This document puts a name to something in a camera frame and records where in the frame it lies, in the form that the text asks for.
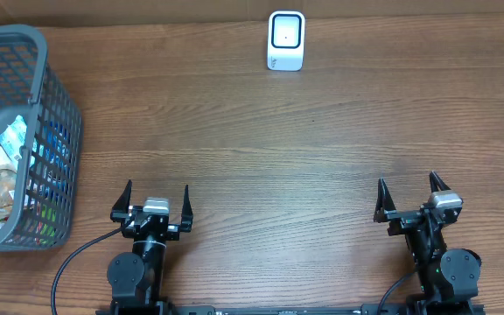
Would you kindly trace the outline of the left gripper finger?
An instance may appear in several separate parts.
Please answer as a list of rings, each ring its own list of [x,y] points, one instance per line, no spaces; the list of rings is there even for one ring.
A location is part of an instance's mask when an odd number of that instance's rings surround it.
[[[193,226],[193,209],[189,198],[189,185],[186,185],[181,212],[181,222],[178,231],[191,232],[192,226]]]
[[[122,194],[111,208],[110,219],[112,221],[126,221],[130,217],[131,189],[132,181],[129,180]]]

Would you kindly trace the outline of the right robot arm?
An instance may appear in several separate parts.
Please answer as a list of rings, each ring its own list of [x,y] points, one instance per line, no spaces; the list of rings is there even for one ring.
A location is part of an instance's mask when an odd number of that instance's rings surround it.
[[[466,248],[449,249],[442,229],[457,222],[463,199],[435,171],[429,174],[430,197],[417,210],[399,212],[384,178],[378,180],[374,221],[388,224],[390,236],[402,235],[412,255],[414,269],[392,284],[374,311],[376,314],[483,314],[479,295],[482,260]],[[418,276],[422,292],[390,304],[391,294]]]

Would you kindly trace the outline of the blue Oreo cookie pack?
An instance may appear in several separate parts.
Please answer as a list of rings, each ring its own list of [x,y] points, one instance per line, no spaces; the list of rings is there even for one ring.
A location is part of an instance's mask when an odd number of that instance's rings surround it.
[[[40,195],[58,203],[62,201],[60,194],[67,193],[72,170],[70,150],[67,148],[69,134],[62,124],[50,121],[48,126],[43,127],[42,137],[48,143],[47,147],[34,141],[34,149],[42,159],[37,165],[37,174],[44,178]]]

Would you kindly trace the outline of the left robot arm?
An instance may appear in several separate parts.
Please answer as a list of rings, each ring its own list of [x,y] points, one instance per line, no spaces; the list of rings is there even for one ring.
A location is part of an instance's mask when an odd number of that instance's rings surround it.
[[[168,242],[177,241],[182,233],[192,231],[193,210],[189,192],[184,192],[181,222],[170,222],[169,200],[146,199],[143,205],[130,204],[132,183],[128,182],[112,206],[110,219],[119,223],[120,232],[133,241],[130,252],[112,259],[107,279],[112,301],[107,314],[176,313],[173,303],[161,296],[161,285]]]

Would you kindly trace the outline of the light blue snack packet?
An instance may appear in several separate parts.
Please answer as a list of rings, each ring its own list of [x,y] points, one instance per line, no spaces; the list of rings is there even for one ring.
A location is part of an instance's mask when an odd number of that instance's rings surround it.
[[[22,158],[21,147],[25,145],[27,124],[21,115],[17,115],[13,123],[0,134],[0,145],[10,158],[15,169]]]

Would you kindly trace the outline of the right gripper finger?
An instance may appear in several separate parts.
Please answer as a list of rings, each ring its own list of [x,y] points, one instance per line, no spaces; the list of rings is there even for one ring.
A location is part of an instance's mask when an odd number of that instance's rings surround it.
[[[429,181],[430,191],[432,193],[450,190],[450,187],[440,178],[440,176],[435,171],[430,172]]]
[[[378,196],[374,210],[374,222],[387,222],[396,214],[396,206],[384,178],[378,180]]]

